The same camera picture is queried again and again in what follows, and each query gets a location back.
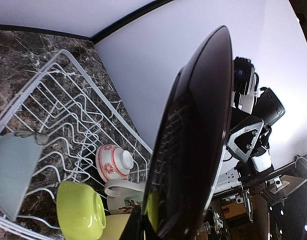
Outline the dark red floral bowl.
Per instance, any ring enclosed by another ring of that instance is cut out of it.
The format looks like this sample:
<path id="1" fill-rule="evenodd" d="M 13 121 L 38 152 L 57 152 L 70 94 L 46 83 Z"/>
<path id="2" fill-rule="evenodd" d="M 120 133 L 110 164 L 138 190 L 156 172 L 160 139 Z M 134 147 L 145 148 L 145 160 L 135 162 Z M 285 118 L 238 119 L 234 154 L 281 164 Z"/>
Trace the dark red floral bowl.
<path id="1" fill-rule="evenodd" d="M 146 239 L 195 238 L 220 174 L 232 88 L 232 42 L 222 25 L 202 41 L 172 85 L 143 195 Z"/>

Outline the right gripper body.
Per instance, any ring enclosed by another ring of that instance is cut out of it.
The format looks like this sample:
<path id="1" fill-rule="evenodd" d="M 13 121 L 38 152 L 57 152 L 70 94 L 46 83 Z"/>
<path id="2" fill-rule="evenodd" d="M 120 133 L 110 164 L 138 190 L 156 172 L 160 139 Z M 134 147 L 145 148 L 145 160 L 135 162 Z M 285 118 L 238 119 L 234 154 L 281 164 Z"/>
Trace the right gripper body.
<path id="1" fill-rule="evenodd" d="M 240 123 L 242 120 L 244 120 L 248 116 L 256 116 L 256 115 L 252 115 L 242 110 L 239 110 L 237 108 L 233 108 L 231 112 L 230 124 L 232 124 L 232 122 L 234 124 Z M 238 161 L 241 164 L 251 163 L 255 171 L 257 171 L 258 173 L 268 170 L 272 166 L 272 160 L 271 160 L 270 151 L 269 151 L 270 149 L 269 137 L 271 133 L 272 133 L 271 126 L 267 125 L 264 121 L 264 126 L 260 132 L 259 138 L 256 142 L 255 147 L 252 150 L 252 153 L 248 161 L 247 162 L 240 162 L 239 160 Z"/>

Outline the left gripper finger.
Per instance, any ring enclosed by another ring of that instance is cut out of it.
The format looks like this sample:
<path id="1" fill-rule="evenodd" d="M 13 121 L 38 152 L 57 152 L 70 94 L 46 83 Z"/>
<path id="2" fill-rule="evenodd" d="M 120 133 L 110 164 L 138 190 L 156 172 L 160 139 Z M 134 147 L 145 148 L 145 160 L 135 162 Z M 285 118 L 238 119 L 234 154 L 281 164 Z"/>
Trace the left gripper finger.
<path id="1" fill-rule="evenodd" d="M 141 207 L 137 206 L 130 214 L 119 240 L 144 240 L 145 234 L 141 221 Z"/>

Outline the yellow mug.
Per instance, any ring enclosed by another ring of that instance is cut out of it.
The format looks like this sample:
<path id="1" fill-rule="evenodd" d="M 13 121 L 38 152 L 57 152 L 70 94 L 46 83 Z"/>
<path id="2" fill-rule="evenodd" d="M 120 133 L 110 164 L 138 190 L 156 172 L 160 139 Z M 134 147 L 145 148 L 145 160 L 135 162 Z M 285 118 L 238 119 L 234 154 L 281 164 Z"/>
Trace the yellow mug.
<path id="1" fill-rule="evenodd" d="M 118 240 L 127 224 L 130 213 L 106 216 L 106 227 L 100 240 Z"/>

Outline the right black frame post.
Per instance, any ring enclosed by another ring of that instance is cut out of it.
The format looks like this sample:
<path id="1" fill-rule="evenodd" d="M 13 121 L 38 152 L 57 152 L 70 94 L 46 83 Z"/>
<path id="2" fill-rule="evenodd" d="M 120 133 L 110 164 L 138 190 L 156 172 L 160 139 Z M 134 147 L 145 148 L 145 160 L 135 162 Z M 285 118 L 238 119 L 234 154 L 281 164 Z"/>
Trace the right black frame post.
<path id="1" fill-rule="evenodd" d="M 125 27 L 126 25 L 132 23 L 133 21 L 139 19 L 140 17 L 172 2 L 172 0 L 154 0 L 134 11 L 127 14 L 126 16 L 118 19 L 114 23 L 108 25 L 95 35 L 93 35 L 90 40 L 93 42 L 93 44 L 97 44 L 109 35 L 113 34 L 114 32 L 118 31 L 119 29 Z"/>

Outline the teal patterned mug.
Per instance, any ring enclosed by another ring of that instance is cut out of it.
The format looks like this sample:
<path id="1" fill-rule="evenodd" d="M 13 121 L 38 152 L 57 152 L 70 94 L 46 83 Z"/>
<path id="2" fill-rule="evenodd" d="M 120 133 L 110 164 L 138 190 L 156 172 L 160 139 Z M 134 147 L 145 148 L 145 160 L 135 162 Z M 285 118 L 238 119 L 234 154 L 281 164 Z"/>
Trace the teal patterned mug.
<path id="1" fill-rule="evenodd" d="M 111 215 L 129 214 L 137 206 L 142 206 L 145 183 L 113 179 L 104 185 L 106 203 Z"/>

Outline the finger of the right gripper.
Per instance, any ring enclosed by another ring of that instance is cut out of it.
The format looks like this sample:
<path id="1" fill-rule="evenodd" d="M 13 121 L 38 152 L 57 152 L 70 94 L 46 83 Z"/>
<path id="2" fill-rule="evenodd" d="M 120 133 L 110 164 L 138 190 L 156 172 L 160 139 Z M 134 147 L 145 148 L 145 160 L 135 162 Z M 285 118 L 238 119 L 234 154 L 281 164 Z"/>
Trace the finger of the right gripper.
<path id="1" fill-rule="evenodd" d="M 250 115 L 239 123 L 231 122 L 226 149 L 237 160 L 246 163 L 259 139 L 264 121 Z"/>

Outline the pink and white cup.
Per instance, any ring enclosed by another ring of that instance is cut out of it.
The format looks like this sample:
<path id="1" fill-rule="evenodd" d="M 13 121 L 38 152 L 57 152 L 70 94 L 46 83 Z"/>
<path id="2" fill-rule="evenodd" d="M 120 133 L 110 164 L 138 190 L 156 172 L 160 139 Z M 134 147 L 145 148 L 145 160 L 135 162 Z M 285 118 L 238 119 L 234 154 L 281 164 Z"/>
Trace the pink and white cup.
<path id="1" fill-rule="evenodd" d="M 99 147 L 95 154 L 95 164 L 100 178 L 105 182 L 127 180 L 134 167 L 131 153 L 113 144 Z"/>

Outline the lime green bowl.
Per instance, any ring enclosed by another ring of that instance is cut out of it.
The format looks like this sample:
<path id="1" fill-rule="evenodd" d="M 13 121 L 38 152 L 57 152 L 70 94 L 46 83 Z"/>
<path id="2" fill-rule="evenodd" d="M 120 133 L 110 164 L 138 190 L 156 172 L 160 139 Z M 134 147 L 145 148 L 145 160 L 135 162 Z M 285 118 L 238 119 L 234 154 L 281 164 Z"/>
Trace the lime green bowl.
<path id="1" fill-rule="evenodd" d="M 56 214 L 66 240 L 98 240 L 106 228 L 102 199 L 87 184 L 61 182 L 56 196 Z"/>

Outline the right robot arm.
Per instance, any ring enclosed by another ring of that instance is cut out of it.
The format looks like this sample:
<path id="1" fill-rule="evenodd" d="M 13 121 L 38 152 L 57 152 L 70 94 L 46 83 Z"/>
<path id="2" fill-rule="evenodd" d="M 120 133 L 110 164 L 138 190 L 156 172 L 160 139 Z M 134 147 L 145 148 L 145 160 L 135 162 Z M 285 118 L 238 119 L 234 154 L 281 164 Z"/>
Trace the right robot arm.
<path id="1" fill-rule="evenodd" d="M 269 87 L 261 87 L 253 98 L 252 111 L 243 108 L 232 110 L 229 139 L 226 150 L 228 162 L 238 160 L 236 165 L 222 173 L 215 185 L 220 194 L 238 187 L 245 187 L 258 177 L 273 171 L 269 137 L 272 126 L 285 114 L 281 101 Z"/>

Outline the light teal bowl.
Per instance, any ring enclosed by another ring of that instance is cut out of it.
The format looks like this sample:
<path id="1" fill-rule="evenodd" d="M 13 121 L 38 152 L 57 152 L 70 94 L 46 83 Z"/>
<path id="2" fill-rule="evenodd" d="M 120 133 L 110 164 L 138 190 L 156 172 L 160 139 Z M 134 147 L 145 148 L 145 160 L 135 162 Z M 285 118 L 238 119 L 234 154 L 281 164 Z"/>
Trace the light teal bowl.
<path id="1" fill-rule="evenodd" d="M 0 210 L 15 221 L 49 138 L 32 131 L 0 135 Z"/>

